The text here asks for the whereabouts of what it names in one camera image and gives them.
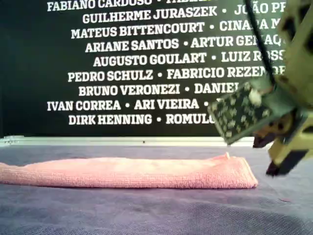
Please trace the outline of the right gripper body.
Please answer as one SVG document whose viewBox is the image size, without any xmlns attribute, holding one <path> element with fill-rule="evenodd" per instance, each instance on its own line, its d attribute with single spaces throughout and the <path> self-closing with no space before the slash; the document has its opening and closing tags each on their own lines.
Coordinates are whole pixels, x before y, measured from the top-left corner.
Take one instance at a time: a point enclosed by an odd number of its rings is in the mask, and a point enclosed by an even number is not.
<svg viewBox="0 0 313 235">
<path fill-rule="evenodd" d="M 273 85 L 269 78 L 254 79 L 262 100 L 279 114 L 256 134 L 274 133 L 276 139 L 290 142 L 293 138 L 313 140 L 313 76 L 276 75 Z"/>
</svg>

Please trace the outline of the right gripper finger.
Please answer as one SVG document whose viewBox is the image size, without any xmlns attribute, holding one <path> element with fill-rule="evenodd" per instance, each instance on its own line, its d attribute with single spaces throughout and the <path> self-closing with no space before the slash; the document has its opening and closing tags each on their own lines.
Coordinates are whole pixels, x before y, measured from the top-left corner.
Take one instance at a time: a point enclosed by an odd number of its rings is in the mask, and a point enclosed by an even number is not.
<svg viewBox="0 0 313 235">
<path fill-rule="evenodd" d="M 266 175 L 284 176 L 289 174 L 302 160 L 313 157 L 313 141 L 293 138 L 290 142 L 276 139 L 268 150 L 271 163 Z"/>
<path fill-rule="evenodd" d="M 273 142 L 276 138 L 276 135 L 274 133 L 268 133 L 263 136 L 261 134 L 254 134 L 253 136 L 253 148 L 263 148 L 267 144 Z"/>
</svg>

